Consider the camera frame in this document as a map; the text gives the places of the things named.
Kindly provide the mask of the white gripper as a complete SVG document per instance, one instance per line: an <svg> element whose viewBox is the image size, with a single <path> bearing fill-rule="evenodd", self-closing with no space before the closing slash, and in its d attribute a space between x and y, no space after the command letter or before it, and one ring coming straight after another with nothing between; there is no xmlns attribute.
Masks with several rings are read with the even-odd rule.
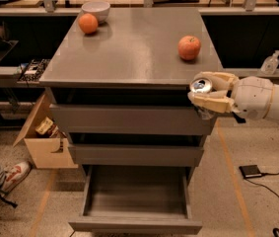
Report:
<svg viewBox="0 0 279 237"><path fill-rule="evenodd" d="M189 92L187 97L194 106L220 114L234 112L242 119L263 119L266 116L273 91L270 80L253 76L240 80L232 73L208 71L196 74L194 79L207 79L217 90L211 93ZM227 90L232 89L229 98Z"/></svg>

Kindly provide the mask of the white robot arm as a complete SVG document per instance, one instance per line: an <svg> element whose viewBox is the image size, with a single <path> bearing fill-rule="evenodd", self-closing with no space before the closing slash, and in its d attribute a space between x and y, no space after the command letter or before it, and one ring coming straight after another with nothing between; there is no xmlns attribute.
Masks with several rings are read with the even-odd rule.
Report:
<svg viewBox="0 0 279 237"><path fill-rule="evenodd" d="M279 124L279 85L269 79L232 73L200 72L189 84L190 102L203 112L267 119Z"/></svg>

